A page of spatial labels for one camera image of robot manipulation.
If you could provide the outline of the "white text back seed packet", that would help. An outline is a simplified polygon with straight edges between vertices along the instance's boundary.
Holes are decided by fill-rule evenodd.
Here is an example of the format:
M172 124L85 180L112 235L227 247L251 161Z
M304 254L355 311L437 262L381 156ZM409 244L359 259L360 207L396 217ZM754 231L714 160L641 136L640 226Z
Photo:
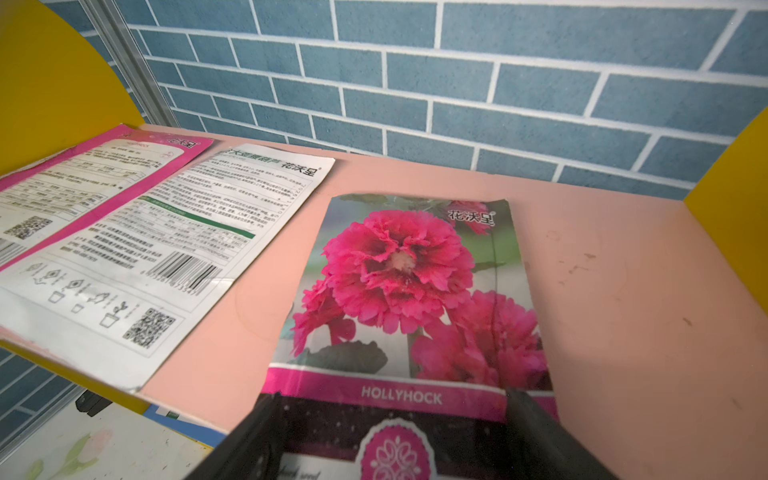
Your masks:
M198 161L1 275L1 328L140 390L334 165L243 144Z

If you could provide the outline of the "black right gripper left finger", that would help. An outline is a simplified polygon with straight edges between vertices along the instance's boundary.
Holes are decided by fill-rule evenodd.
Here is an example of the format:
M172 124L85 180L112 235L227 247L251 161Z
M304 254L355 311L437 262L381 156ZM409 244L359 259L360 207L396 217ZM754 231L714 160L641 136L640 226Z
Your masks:
M261 394L251 412L186 479L277 479L281 458L282 397Z

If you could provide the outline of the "pink hollyhock seed packet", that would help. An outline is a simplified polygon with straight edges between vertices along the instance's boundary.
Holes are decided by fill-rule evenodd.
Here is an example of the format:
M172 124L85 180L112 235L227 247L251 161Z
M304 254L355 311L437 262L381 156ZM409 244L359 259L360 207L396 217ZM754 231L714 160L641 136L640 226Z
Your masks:
M331 200L267 371L282 479L507 479L506 393L554 395L507 201Z

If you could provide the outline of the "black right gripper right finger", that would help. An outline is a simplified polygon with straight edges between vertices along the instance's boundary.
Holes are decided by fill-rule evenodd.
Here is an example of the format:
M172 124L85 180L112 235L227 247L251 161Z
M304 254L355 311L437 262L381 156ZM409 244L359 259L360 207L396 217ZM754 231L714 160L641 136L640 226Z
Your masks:
M508 389L506 395L510 479L616 477L525 391Z

